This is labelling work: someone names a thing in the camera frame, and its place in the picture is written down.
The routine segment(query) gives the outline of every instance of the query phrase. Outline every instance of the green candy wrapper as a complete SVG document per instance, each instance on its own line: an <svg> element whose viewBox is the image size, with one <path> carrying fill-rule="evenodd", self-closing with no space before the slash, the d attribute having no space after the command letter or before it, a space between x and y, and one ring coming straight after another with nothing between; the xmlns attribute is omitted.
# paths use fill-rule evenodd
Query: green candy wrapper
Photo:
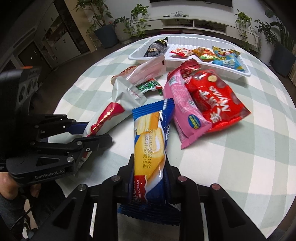
<svg viewBox="0 0 296 241"><path fill-rule="evenodd" d="M155 90L157 90L159 94L163 93L163 88L156 81L156 79L151 79L143 84L138 85L137 89L140 90L143 94L146 93L147 91L155 91Z"/></svg>

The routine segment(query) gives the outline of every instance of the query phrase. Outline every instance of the finger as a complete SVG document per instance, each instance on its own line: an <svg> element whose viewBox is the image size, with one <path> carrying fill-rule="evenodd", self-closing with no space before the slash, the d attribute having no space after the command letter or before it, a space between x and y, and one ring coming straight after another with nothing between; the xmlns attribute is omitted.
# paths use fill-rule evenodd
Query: finger
<svg viewBox="0 0 296 241"><path fill-rule="evenodd" d="M34 184L30 187L30 193L33 197L38 197L41 189L41 184Z"/></svg>
<svg viewBox="0 0 296 241"><path fill-rule="evenodd" d="M17 197L20 186L13 180L8 172L0 173L0 194L6 199L13 200Z"/></svg>

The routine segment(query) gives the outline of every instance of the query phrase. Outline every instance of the round table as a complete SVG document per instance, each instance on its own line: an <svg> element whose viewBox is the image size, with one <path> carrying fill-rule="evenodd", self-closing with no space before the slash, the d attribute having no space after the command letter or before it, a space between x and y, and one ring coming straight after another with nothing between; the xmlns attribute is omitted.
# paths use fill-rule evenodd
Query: round table
<svg viewBox="0 0 296 241"><path fill-rule="evenodd" d="M127 45L89 67L65 93L55 114L89 121L111 97L111 77L135 64L128 56L146 40ZM286 215L296 194L296 109L276 75L256 57L236 49L252 75L238 80L223 79L251 114L229 129L202 136L184 150L173 126L167 155L172 166L196 183L219 183L268 237ZM158 80L164 86L166 74ZM161 99L163 96L157 91L147 93L147 103ZM100 184L128 163L134 149L132 117L109 134L114 141L109 150L92 153L76 176L58 180L65 194L80 183ZM72 139L64 133L50 141Z"/></svg>

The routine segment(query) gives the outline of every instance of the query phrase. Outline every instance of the tablecloth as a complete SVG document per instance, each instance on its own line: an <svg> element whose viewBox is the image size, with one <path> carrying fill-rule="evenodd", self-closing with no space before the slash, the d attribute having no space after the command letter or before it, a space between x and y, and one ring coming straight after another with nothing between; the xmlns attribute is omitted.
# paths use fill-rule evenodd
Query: tablecloth
<svg viewBox="0 0 296 241"><path fill-rule="evenodd" d="M65 93L55 114L89 121L110 98L111 77L134 64L128 56L146 40L125 46L89 67ZM296 109L276 75L256 57L236 49L241 51L252 75L238 80L222 79L251 114L229 129L202 136L184 150L173 126L167 155L171 165L196 183L221 184L268 237L286 215L296 194ZM159 78L162 86L165 80L166 75ZM147 103L163 99L157 91L148 93L147 98ZM66 194L80 183L100 184L128 163L133 153L132 117L109 134L114 140L109 150L92 153L75 177L58 181ZM61 134L50 141L66 142L72 138Z"/></svg>

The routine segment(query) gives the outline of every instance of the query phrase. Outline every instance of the dark red snack package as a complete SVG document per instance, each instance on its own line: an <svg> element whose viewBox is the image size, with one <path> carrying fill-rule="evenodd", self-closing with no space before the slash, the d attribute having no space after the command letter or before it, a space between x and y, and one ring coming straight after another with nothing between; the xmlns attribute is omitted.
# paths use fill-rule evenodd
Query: dark red snack package
<svg viewBox="0 0 296 241"><path fill-rule="evenodd" d="M184 78L194 75L198 70L200 70L199 63L191 58L183 62L178 68L174 69L172 72L168 73L167 81L178 71L180 70L181 75Z"/></svg>
<svg viewBox="0 0 296 241"><path fill-rule="evenodd" d="M198 71L184 83L204 118L213 124L208 132L223 130L251 113L212 69Z"/></svg>

